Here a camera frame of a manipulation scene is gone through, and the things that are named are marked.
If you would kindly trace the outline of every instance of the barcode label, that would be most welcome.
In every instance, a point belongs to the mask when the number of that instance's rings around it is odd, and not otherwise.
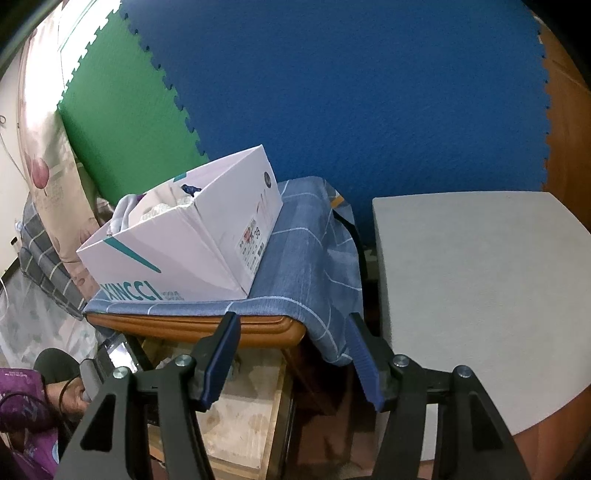
[[[244,229],[236,248],[240,258],[254,277],[265,251],[265,244],[262,241],[261,230],[256,224],[256,219],[253,218]]]

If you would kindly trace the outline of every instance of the green foam mat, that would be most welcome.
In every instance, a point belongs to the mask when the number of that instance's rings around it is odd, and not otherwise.
[[[113,205],[207,162],[175,89],[164,86],[165,71],[127,22],[109,14],[58,105],[74,152]]]

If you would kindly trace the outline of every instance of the cardboard box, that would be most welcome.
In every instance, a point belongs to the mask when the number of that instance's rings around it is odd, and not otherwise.
[[[155,202],[174,201],[184,184],[202,189],[191,203],[134,224]],[[112,300],[245,299],[282,205],[259,145],[155,187],[130,213],[128,229],[109,236],[107,223],[77,253]]]

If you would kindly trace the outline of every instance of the blue foam mat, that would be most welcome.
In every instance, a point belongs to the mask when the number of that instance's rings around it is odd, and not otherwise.
[[[209,158],[264,144],[279,181],[371,199],[540,190],[547,72],[518,0],[123,0]]]

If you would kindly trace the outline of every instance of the teal stripe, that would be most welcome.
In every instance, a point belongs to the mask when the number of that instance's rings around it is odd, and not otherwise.
[[[156,265],[153,265],[150,262],[148,262],[144,257],[138,255],[129,247],[126,247],[124,244],[119,242],[119,240],[117,240],[116,238],[114,238],[112,236],[108,236],[107,238],[105,238],[104,242],[107,245],[110,245],[113,248],[119,250],[121,253],[127,255],[128,257],[133,258],[136,262],[139,262],[142,265],[145,265],[146,267],[148,267],[149,269],[154,270],[156,273],[162,273],[162,271]]]

